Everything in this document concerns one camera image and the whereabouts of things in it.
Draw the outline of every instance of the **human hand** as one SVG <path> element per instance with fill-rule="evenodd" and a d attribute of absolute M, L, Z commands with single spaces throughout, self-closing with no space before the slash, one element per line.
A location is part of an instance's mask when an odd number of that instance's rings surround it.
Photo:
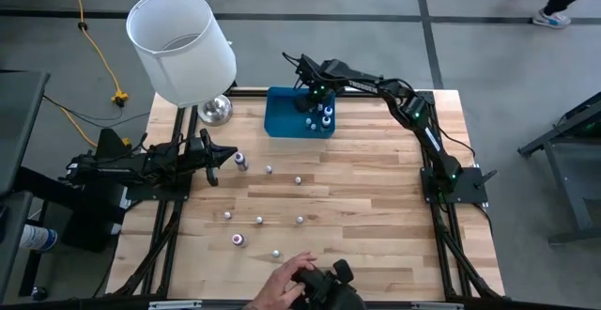
<path fill-rule="evenodd" d="M 285 290 L 285 286 L 299 269 L 312 271 L 315 267 L 311 262 L 316 259 L 317 257 L 308 251 L 290 258 L 271 273 L 258 295 L 242 310 L 286 310 L 302 294 L 304 283 L 298 283 L 288 291 Z"/>

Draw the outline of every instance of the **white sneaker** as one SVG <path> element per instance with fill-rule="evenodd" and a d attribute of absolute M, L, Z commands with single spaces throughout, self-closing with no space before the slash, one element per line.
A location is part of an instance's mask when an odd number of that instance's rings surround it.
<path fill-rule="evenodd" d="M 553 13 L 551 15 L 546 15 L 543 10 L 539 10 L 532 17 L 532 23 L 540 24 L 543 26 L 547 26 L 550 28 L 561 29 L 567 27 L 572 22 L 570 18 L 565 15 L 558 13 Z"/>

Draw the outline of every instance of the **concrete floor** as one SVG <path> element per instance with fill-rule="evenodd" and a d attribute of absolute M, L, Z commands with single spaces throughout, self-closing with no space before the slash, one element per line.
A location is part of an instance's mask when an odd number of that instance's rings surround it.
<path fill-rule="evenodd" d="M 83 0 L 86 10 L 127 11 L 137 0 Z M 569 10 L 593 24 L 554 31 L 524 23 L 429 22 L 416 16 L 418 0 L 208 0 L 215 13 L 358 14 L 316 21 L 221 20 L 234 42 L 239 85 L 291 84 L 293 69 L 280 52 L 306 53 L 316 60 L 337 57 L 358 70 L 402 77 L 415 87 L 458 89 L 477 152 L 485 170 L 499 174 L 487 183 L 490 215 L 503 283 L 517 300 L 601 307 L 601 240 L 550 248 L 547 237 L 573 227 L 547 160 L 521 159 L 516 149 L 542 132 L 561 114 L 599 90 L 601 68 L 600 0 L 580 0 Z M 432 16 L 523 18 L 547 0 L 425 0 Z M 76 0 L 0 0 L 0 8 L 76 9 Z M 124 118 L 147 112 L 153 92 L 133 50 L 124 20 L 86 20 L 116 76 L 131 95 Z M 76 19 L 0 17 L 0 68 L 47 70 L 46 94 L 92 116 L 116 116 L 109 103 L 115 89 Z M 436 54 L 426 48 L 431 28 Z M 439 61 L 441 79 L 434 81 Z M 83 125 L 92 138 L 99 129 Z M 116 131 L 140 137 L 146 119 Z M 60 111 L 44 102 L 25 164 L 50 176 L 64 174 L 69 159 L 88 150 Z M 66 210 L 51 208 L 48 225 L 60 231 Z M 60 247 L 44 257 L 39 283 L 52 299 L 89 297 L 110 261 L 112 250 L 83 253 Z M 14 294 L 12 302 L 17 300 Z"/>

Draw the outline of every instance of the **table lamp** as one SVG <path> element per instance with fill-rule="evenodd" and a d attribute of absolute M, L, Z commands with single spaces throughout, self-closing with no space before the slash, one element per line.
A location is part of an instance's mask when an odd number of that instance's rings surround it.
<path fill-rule="evenodd" d="M 205 124 L 232 116 L 222 95 L 236 78 L 236 57 L 205 0 L 140 0 L 128 36 L 155 91 L 177 107 L 201 105 Z"/>

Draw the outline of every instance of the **wooden table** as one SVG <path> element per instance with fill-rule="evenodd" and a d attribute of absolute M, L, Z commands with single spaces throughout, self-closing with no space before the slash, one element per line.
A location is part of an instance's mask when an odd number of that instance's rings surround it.
<path fill-rule="evenodd" d="M 468 143 L 458 92 L 435 91 L 435 98 L 440 126 Z M 219 171 L 219 187 L 208 185 L 204 170 L 194 175 L 169 298 L 250 300 L 275 268 L 308 249 L 319 257 L 320 269 L 346 259 L 355 273 L 351 284 L 367 301 L 443 300 L 432 218 L 418 174 L 420 146 L 384 101 L 337 99 L 336 132 L 329 140 L 270 138 L 263 129 L 265 98 L 232 102 L 232 119 L 208 131 L 216 144 L 238 147 L 250 168 L 239 172 L 229 160 Z M 170 141 L 175 116 L 176 107 L 157 96 L 146 143 Z M 444 146 L 463 165 L 472 164 L 464 147 L 446 139 Z M 295 184 L 296 176 L 302 185 Z M 157 205 L 143 202 L 126 215 L 107 292 L 119 288 L 146 255 Z M 225 211 L 232 212 L 231 220 L 224 219 Z M 471 205 L 458 205 L 457 215 L 466 255 L 502 294 L 486 218 Z M 264 224 L 256 225 L 256 216 Z M 305 218 L 303 225 L 296 224 L 297 216 Z M 247 237 L 246 248 L 232 244 L 235 233 Z M 282 255 L 272 257 L 273 250 Z M 159 262 L 155 281 L 162 257 Z M 455 261 L 450 264 L 459 290 Z"/>

